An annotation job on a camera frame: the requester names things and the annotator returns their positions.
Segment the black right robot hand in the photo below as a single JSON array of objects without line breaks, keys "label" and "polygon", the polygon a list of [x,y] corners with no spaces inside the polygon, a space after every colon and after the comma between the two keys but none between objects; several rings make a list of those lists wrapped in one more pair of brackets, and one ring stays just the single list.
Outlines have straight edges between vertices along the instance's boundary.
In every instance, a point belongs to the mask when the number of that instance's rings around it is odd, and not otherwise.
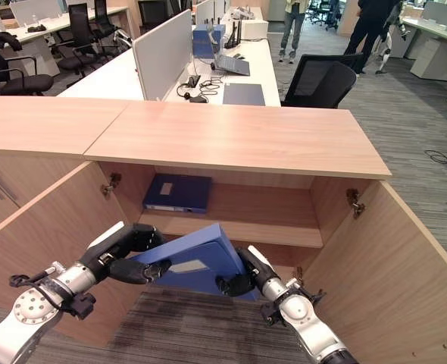
[{"label": "black right robot hand", "polygon": [[245,268],[245,273],[237,274],[229,280],[221,276],[215,278],[217,288],[223,295],[240,297],[255,288],[262,292],[264,285],[268,281],[279,277],[271,264],[264,261],[264,257],[262,259],[259,258],[260,252],[254,253],[251,248],[253,246],[236,248],[236,252]]}]

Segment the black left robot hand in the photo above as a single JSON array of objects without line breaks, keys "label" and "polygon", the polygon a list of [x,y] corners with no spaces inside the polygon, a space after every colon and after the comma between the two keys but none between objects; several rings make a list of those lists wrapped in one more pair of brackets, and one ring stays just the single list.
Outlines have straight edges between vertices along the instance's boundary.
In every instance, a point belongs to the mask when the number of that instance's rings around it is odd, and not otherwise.
[{"label": "black left robot hand", "polygon": [[172,266],[169,259],[144,263],[129,258],[166,243],[160,231],[149,224],[116,223],[92,241],[78,262],[88,268],[97,283],[112,278],[127,284],[147,284],[161,278]]}]

